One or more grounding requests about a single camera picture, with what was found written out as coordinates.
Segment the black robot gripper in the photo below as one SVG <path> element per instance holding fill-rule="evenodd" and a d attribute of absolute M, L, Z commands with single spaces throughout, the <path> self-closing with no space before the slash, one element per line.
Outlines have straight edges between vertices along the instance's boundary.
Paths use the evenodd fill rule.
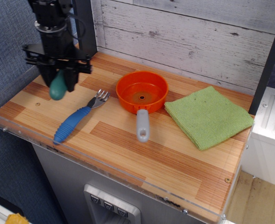
<path fill-rule="evenodd" d="M 77 49 L 67 25 L 45 27 L 36 25 L 41 43 L 25 44 L 26 63 L 38 67 L 45 82 L 50 87 L 57 70 L 64 70 L 64 81 L 68 92 L 75 89 L 78 73 L 91 73 L 90 57 Z"/>

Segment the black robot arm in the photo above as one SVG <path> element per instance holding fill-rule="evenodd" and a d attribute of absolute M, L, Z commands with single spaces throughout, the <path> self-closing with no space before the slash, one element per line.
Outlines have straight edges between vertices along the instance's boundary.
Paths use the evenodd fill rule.
<path fill-rule="evenodd" d="M 45 84 L 54 84 L 62 72 L 63 86 L 74 91 L 80 73 L 91 73 L 90 56 L 75 47 L 71 19 L 83 21 L 70 13 L 70 0 L 30 0 L 35 14 L 35 28 L 41 37 L 39 44 L 25 44 L 26 63 L 38 67 Z"/>

